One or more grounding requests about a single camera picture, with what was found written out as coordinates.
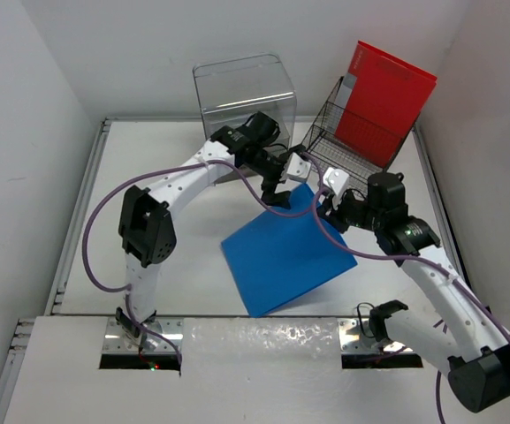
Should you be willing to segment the blue folder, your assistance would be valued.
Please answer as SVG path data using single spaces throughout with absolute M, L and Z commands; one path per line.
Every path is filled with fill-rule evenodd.
M 357 266 L 352 254 L 333 245 L 346 245 L 338 231 L 311 213 L 293 218 L 314 198 L 308 185 L 290 197 L 291 208 L 277 208 L 286 217 L 264 211 L 221 242 L 221 249 L 241 301 L 258 318 L 328 283 Z

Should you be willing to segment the clear plastic drawer unit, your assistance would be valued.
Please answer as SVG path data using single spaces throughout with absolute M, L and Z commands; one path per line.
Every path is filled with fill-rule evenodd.
M 243 125 L 262 112 L 279 128 L 269 151 L 278 155 L 292 145 L 297 98 L 278 54 L 263 52 L 197 64 L 193 76 L 207 137 L 225 125 Z

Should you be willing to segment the red folder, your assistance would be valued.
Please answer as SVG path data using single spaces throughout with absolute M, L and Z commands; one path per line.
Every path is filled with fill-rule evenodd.
M 437 80 L 430 72 L 358 41 L 335 103 L 406 138 Z

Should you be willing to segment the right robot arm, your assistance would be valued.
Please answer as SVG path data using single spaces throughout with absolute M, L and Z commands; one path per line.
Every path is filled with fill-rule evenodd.
M 340 233 L 356 227 L 374 234 L 381 254 L 421 289 L 446 331 L 426 323 L 401 300 L 369 311 L 361 334 L 373 348 L 400 342 L 445 376 L 457 400 L 472 413 L 510 397 L 510 332 L 468 288 L 450 262 L 441 240 L 421 218 L 410 215 L 403 175 L 379 172 L 369 176 L 360 199 L 350 176 L 329 168 L 321 178 L 313 216 Z

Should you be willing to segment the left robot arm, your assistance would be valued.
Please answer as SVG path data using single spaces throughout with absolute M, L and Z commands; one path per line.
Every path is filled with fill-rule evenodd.
M 218 179 L 243 165 L 263 178 L 262 201 L 290 209 L 288 191 L 278 192 L 284 182 L 287 155 L 267 150 L 279 136 L 278 122 L 261 111 L 236 128 L 225 125 L 215 131 L 188 159 L 184 171 L 171 171 L 140 189 L 132 185 L 124 194 L 118 233 L 126 253 L 126 282 L 131 285 L 131 306 L 119 307 L 116 319 L 126 333 L 138 339 L 140 324 L 156 313 L 154 295 L 160 264 L 175 250 L 173 221 L 196 196 Z

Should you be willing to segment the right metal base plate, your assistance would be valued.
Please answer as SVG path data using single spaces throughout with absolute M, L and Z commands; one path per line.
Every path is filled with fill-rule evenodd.
M 413 353 L 400 342 L 377 342 L 369 328 L 369 317 L 363 315 L 338 319 L 339 344 L 347 354 L 377 356 Z

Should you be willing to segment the metal base plate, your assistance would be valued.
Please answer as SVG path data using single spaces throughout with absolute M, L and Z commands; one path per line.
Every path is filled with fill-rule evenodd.
M 144 327 L 154 331 L 164 339 L 149 333 L 144 333 L 138 338 L 130 336 L 117 319 L 111 317 L 105 327 L 102 353 L 128 354 L 137 353 L 139 350 L 143 350 L 146 354 L 174 353 L 174 349 L 167 343 L 167 340 L 179 349 L 181 348 L 183 340 L 182 321 L 172 322 L 156 317 L 153 321 L 146 322 Z
M 369 317 L 363 315 L 338 319 L 339 344 L 347 354 L 377 356 L 413 353 L 400 342 L 377 342 L 369 328 Z

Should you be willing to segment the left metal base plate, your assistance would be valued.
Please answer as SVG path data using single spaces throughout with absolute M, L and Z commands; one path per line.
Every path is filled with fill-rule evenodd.
M 137 353 L 139 350 L 143 350 L 146 354 L 174 353 L 174 349 L 167 343 L 167 340 L 179 349 L 181 348 L 183 340 L 182 321 L 172 322 L 156 317 L 153 321 L 146 322 L 144 327 L 154 331 L 164 339 L 149 333 L 144 333 L 138 338 L 130 336 L 117 319 L 111 317 L 105 327 L 102 353 L 128 354 Z

